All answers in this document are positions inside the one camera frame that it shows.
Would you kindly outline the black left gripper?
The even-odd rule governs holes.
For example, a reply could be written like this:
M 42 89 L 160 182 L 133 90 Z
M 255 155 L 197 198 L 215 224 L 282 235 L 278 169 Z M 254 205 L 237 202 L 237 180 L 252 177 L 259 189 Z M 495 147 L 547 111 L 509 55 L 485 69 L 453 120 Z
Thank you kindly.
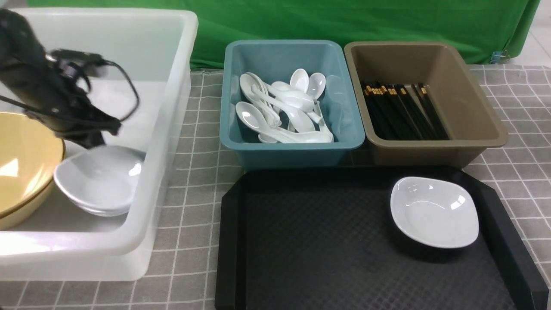
M 87 70 L 113 65 L 99 54 L 56 49 L 47 52 L 21 14 L 1 9 L 1 83 L 18 100 L 1 100 L 23 109 L 32 120 L 63 140 L 85 149 L 105 144 L 103 132 L 116 136 L 122 121 L 97 108 Z

